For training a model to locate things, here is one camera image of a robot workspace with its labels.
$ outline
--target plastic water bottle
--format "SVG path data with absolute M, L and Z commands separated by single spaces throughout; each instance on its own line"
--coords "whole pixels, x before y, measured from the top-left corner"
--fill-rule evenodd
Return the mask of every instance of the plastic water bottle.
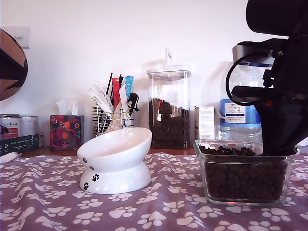
M 226 76 L 221 83 L 220 138 L 222 140 L 246 140 L 262 143 L 260 116 L 254 106 L 240 106 L 232 102 L 226 93 Z M 230 77 L 230 91 L 239 86 L 262 87 L 263 74 L 268 66 L 243 63 L 237 65 Z

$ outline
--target small white box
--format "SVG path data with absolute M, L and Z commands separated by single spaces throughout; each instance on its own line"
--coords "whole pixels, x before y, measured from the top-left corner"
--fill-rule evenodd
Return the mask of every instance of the small white box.
M 215 107 L 195 107 L 195 139 L 215 139 Z

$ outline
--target wall switch plate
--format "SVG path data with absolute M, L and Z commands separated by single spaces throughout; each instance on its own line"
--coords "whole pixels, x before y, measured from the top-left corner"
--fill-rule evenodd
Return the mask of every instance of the wall switch plate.
M 30 45 L 29 26 L 2 26 L 2 30 L 10 34 L 20 44 L 23 49 L 28 49 Z

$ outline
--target square glass bowl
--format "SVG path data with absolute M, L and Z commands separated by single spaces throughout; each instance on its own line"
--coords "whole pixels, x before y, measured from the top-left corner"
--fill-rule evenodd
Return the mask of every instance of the square glass bowl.
M 262 154 L 262 144 L 252 141 L 195 140 L 205 197 L 216 205 L 282 205 L 288 187 L 291 156 L 211 155 L 206 148 L 251 148 Z

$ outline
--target white ceramic bowl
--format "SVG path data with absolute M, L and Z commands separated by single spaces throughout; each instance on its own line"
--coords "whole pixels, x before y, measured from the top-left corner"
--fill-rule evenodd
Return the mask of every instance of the white ceramic bowl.
M 91 193 L 118 194 L 149 185 L 151 175 L 143 159 L 151 141 L 149 129 L 124 128 L 86 142 L 77 151 L 87 168 L 80 187 Z

